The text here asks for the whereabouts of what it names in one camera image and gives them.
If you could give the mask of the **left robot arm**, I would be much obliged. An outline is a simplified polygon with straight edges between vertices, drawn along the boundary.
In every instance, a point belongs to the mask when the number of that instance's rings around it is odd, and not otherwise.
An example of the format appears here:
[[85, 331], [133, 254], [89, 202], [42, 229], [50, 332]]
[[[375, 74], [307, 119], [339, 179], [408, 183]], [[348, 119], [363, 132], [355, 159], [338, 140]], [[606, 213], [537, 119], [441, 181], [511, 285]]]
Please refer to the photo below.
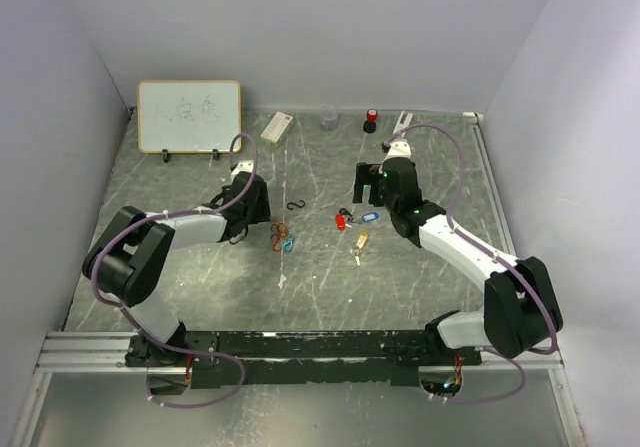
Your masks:
[[97, 300], [121, 310], [150, 342], [162, 365], [181, 362], [186, 328], [155, 292], [168, 254], [200, 244], [232, 242], [270, 220], [267, 184], [240, 172], [208, 204], [175, 213], [121, 208], [85, 257], [81, 272]]

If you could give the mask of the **red key tag with key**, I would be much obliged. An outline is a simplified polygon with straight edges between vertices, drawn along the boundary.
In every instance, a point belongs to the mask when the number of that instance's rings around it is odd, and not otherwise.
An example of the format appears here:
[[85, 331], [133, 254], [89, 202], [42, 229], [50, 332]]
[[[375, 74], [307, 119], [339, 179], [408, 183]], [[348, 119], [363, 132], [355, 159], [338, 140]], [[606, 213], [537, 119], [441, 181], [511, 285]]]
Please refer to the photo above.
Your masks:
[[340, 208], [338, 213], [335, 215], [335, 224], [336, 224], [336, 228], [339, 231], [344, 231], [347, 228], [351, 228], [352, 227], [351, 213], [345, 208]]

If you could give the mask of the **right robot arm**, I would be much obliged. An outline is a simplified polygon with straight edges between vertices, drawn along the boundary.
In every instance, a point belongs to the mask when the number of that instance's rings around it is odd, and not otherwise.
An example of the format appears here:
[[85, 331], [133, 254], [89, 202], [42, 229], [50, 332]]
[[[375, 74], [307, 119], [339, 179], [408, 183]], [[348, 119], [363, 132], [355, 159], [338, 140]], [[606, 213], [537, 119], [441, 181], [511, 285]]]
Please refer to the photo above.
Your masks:
[[400, 237], [444, 259], [483, 293], [480, 310], [445, 314], [428, 325], [436, 330], [424, 341], [431, 362], [446, 364], [460, 348], [489, 347], [508, 359], [526, 351], [542, 354], [537, 345], [545, 340], [551, 352], [557, 348], [563, 318], [540, 259], [506, 254], [456, 224], [444, 208], [422, 197], [408, 158], [358, 163], [355, 204], [363, 201], [365, 188], [369, 204], [387, 210]]

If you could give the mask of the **black S-hook carabiner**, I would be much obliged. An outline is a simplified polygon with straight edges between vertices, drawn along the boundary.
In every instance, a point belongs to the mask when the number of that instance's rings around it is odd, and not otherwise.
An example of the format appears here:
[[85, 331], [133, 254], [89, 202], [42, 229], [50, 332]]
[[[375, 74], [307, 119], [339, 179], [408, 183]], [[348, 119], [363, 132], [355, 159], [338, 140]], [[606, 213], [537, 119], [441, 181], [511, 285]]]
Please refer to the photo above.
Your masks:
[[287, 210], [303, 209], [305, 206], [306, 206], [306, 202], [303, 199], [299, 199], [297, 201], [289, 201], [286, 204], [286, 209]]

